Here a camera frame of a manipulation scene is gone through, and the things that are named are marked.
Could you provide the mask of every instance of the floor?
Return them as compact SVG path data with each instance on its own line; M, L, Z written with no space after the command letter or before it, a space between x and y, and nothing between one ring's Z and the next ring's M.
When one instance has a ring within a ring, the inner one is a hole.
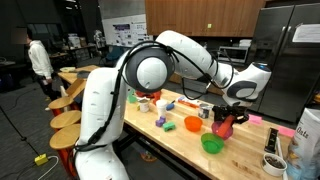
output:
M78 63L78 67L91 64L98 65L99 60L99 58L94 58L82 61ZM50 111L44 110L49 102L46 101L46 96L42 93L38 84L32 82L31 78L22 79L21 84L25 87L0 94L0 106L5 112L5 114L0 112L0 144L2 144L0 146L0 179L38 179L54 165L55 160L53 158L42 166L26 169L37 156L37 153L27 142L39 154L46 153L47 156L57 156L56 151L49 146L49 140L54 134L49 126L53 115ZM56 79L53 84L54 89L58 90L60 85L60 80ZM181 87L177 84L168 83L166 89L182 93ZM194 92L188 93L190 96L195 95ZM213 94L204 95L201 100L213 104L224 104L220 96ZM10 125L5 115L19 132ZM271 117L263 117L263 119L287 127L295 127L295 125L286 124ZM26 137L27 141L21 141L21 137ZM139 154L142 151L143 149L135 143L123 151L124 165L131 179L183 179L159 160L152 163L143 161ZM58 163L43 179L64 180L68 177L63 166Z

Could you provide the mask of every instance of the white shirt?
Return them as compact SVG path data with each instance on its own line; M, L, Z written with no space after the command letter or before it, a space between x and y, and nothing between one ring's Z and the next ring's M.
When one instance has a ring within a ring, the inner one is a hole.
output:
M28 53L34 72L39 76L45 76L46 79L51 79L53 68L48 53L41 41L31 41Z

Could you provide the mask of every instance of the round stool seat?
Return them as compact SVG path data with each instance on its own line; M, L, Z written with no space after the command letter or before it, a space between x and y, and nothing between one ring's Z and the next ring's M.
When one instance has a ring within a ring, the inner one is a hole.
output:
M50 139L50 147L60 150L73 147L80 136L80 124L72 124L62 128Z
M81 119L81 111L79 110L67 111L54 117L50 122L50 126L53 129L62 129L64 127L70 126L71 124L75 124L79 122L80 119Z
M65 96L52 101L48 107L50 109L60 109L60 108L69 106L72 103L73 103L73 99L71 97Z

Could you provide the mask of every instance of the wooden stool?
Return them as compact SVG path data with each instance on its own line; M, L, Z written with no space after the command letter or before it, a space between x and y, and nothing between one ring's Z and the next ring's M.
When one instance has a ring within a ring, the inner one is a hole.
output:
M52 110L54 116L58 116L63 112L61 109L67 106L70 106L72 110L79 110L79 107L73 101L73 98L68 96L52 101L48 107Z
M76 171L72 164L70 166L68 155L72 153L72 148L79 136L80 124L72 124L56 132L50 139L50 147L58 151L64 168L72 177L76 177Z
M81 111L71 110L54 117L50 122L50 126L57 132L59 129L78 123L80 119Z

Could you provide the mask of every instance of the microwave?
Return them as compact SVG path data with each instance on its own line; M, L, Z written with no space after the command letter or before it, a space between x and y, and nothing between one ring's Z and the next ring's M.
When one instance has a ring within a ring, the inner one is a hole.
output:
M247 55L249 51L249 47L227 47L227 46L220 46L219 50L222 52L227 53L230 57L232 63L236 64L245 64L247 60ZM229 59L227 56L219 53L218 55L219 61L228 61Z

